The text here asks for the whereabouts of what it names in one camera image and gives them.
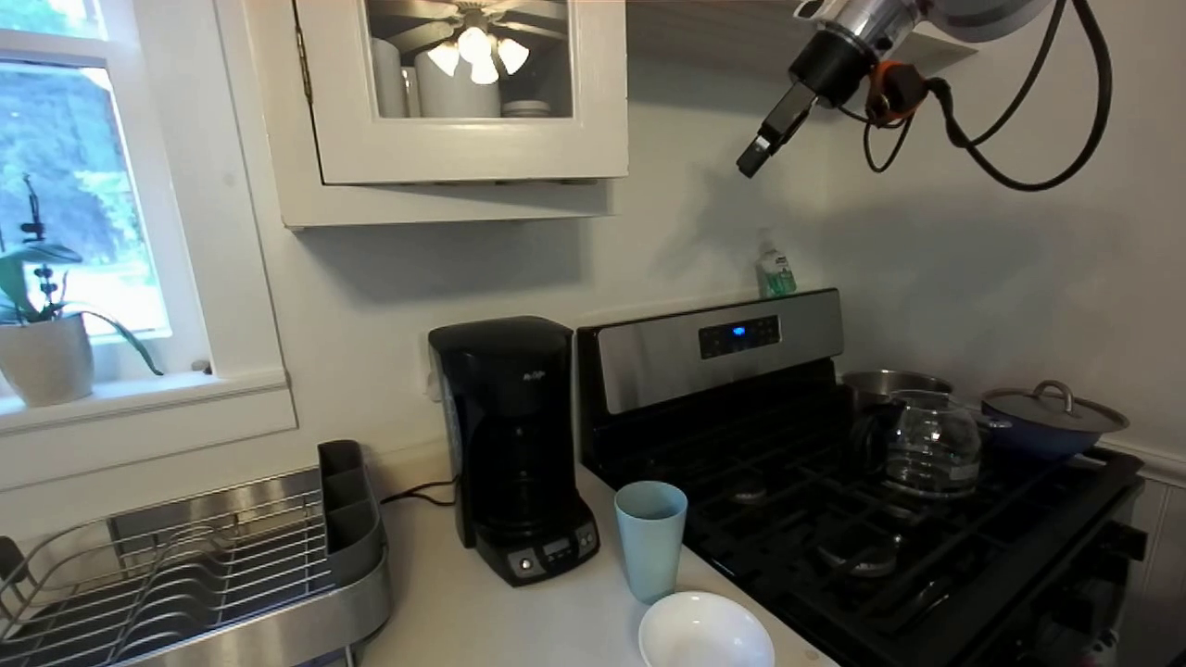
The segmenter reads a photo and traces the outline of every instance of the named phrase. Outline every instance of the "countertop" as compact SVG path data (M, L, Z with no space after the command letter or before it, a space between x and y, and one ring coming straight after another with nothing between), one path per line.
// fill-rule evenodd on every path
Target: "countertop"
M628 595L617 566L610 490L582 465L578 490L595 515L601 553L522 589L502 586L473 547L458 545L453 507L414 495L388 502L394 617L364 643L364 667L638 667L635 629L643 602ZM690 547L678 589L745 602L768 626L779 667L834 664Z

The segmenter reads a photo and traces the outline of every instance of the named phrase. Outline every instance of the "coffee maker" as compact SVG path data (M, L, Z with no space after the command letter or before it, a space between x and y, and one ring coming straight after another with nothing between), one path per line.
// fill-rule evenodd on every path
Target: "coffee maker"
M441 368L454 529L511 586L542 581L595 553L573 490L570 329L490 317L431 334Z

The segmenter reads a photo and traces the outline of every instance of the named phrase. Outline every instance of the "stainless steel dish rack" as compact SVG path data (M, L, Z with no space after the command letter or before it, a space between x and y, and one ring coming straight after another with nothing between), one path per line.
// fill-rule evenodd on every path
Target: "stainless steel dish rack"
M0 537L0 667L355 659L388 617L386 532L355 442L289 479Z

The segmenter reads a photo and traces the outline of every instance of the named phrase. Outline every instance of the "window sill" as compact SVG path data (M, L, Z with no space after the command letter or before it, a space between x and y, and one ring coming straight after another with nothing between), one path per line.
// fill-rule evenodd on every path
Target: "window sill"
M294 428L284 370L174 375L95 386L52 406L0 401L0 490Z

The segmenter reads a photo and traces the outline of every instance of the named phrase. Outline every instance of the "gas stove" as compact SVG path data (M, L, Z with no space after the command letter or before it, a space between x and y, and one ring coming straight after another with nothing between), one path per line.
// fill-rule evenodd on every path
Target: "gas stove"
M987 443L976 495L899 495L850 455L836 350L834 290L585 327L582 461L680 485L684 545L842 664L1063 664L1112 632L1141 461Z

